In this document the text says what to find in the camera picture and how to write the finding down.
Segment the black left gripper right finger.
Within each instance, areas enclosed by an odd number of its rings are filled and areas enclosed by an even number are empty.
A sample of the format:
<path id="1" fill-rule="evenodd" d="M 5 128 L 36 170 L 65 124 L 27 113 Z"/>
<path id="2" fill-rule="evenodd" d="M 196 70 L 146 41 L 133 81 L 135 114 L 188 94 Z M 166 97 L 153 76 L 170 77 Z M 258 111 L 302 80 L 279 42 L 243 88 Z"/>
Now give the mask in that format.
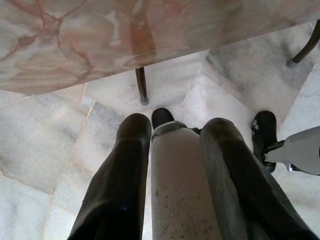
<path id="1" fill-rule="evenodd" d="M 231 121 L 209 120 L 199 139 L 212 204 L 224 240 L 317 238 Z"/>

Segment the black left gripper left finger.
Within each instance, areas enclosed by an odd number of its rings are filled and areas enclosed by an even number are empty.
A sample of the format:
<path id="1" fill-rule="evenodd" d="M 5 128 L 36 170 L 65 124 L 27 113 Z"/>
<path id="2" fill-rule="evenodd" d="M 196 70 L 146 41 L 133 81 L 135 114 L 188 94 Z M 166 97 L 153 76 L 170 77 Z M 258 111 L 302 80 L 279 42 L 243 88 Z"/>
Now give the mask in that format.
<path id="1" fill-rule="evenodd" d="M 119 125 L 115 144 L 90 181 L 68 239 L 140 240 L 152 126 L 141 113 Z"/>

